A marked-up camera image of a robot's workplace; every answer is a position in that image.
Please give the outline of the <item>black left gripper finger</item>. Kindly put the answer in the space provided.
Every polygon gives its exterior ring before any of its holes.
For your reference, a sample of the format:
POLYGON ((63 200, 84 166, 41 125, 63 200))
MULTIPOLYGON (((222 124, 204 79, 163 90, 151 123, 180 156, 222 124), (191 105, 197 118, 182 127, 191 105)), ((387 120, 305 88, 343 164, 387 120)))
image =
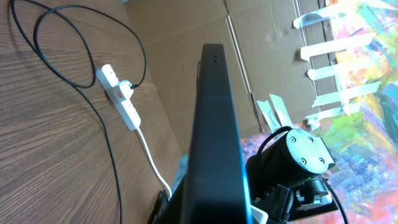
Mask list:
POLYGON ((183 190, 185 177, 178 184, 175 192, 168 198, 167 193, 160 191, 151 211, 148 224, 179 224, 182 214, 183 190))

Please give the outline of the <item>Samsung Galaxy smartphone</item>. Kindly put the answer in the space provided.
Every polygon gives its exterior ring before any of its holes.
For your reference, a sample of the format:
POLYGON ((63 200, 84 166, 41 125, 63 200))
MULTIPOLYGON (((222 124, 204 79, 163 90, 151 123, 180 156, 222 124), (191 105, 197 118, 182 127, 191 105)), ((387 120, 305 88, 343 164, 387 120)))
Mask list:
POLYGON ((204 44, 182 223, 252 223, 226 57, 222 44, 204 44))

